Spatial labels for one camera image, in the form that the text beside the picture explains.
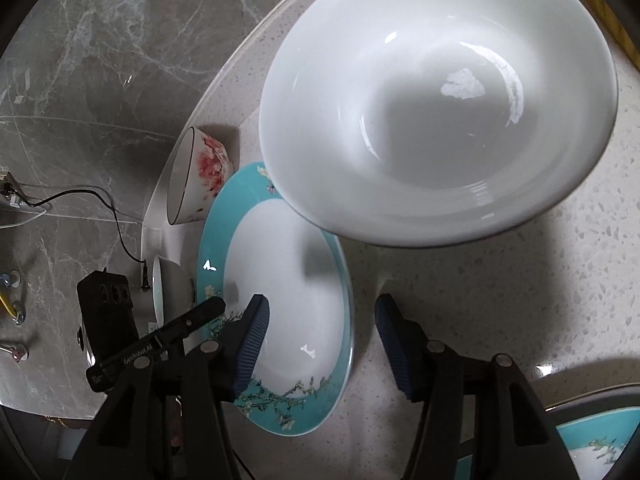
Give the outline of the shallow white dish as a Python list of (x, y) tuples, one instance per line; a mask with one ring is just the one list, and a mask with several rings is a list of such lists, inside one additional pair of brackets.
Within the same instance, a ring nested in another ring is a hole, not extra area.
[(178, 263), (156, 255), (153, 259), (152, 295), (156, 324), (162, 327), (192, 308), (193, 282)]

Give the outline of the small teal floral plate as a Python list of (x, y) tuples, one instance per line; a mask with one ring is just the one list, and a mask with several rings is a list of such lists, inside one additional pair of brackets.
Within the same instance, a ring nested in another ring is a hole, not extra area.
[(616, 408), (564, 422), (556, 429), (581, 479), (603, 479), (639, 425), (638, 408)]

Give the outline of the white bowl red pattern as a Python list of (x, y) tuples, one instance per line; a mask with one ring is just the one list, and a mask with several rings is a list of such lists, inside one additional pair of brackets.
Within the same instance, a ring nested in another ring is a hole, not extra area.
[(167, 220), (174, 226), (205, 220), (233, 165), (224, 144), (191, 127), (178, 144), (167, 188)]

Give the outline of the large teal floral plate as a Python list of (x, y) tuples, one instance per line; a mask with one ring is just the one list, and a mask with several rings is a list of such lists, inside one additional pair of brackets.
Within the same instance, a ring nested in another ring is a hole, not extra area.
[(337, 237), (296, 214), (261, 162), (234, 174), (210, 208), (195, 292), (198, 300), (217, 296), (226, 303), (206, 327), (210, 338), (238, 320), (254, 295), (268, 299), (262, 350), (234, 404), (278, 436), (320, 427), (352, 368), (352, 280)]

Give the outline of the plain white bowl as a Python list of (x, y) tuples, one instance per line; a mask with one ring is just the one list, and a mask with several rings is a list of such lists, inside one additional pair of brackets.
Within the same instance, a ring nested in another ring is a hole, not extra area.
[(573, 192), (617, 101), (579, 0), (316, 0), (270, 66), (259, 141), (277, 190), (316, 226), (442, 246)]

